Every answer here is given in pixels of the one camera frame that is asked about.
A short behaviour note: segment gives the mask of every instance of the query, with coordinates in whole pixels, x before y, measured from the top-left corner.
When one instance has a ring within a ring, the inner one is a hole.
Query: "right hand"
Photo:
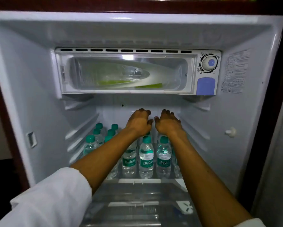
[[[169,110],[163,109],[160,118],[156,116],[154,120],[157,131],[168,137],[172,133],[183,131],[181,121],[175,117],[174,112]]]

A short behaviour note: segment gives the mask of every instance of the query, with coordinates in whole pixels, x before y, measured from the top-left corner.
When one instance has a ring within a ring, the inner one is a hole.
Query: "temperature control dial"
[[[199,62],[200,69],[205,73],[210,73],[217,67],[217,58],[211,53],[205,54]]]

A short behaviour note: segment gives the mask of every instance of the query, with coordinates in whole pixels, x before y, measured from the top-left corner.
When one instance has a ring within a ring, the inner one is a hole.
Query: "right arm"
[[[203,227],[232,227],[252,219],[189,142],[174,113],[163,110],[155,127],[170,139],[185,185]]]

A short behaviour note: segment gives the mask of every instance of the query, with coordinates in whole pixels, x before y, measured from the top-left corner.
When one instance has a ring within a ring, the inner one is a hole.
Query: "open refrigerator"
[[[169,109],[237,196],[282,30],[280,15],[0,11],[0,89],[29,185],[75,162],[96,123]],[[175,224],[200,226],[174,174],[106,180],[82,222]]]

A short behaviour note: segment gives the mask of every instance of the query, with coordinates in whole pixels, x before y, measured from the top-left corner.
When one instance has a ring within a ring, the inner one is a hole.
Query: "forearm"
[[[138,135],[134,130],[125,128],[107,143],[72,164],[71,167],[79,170],[85,176],[94,194],[124,151],[137,138]]]
[[[232,227],[252,218],[196,152],[183,130],[169,138],[204,227]]]

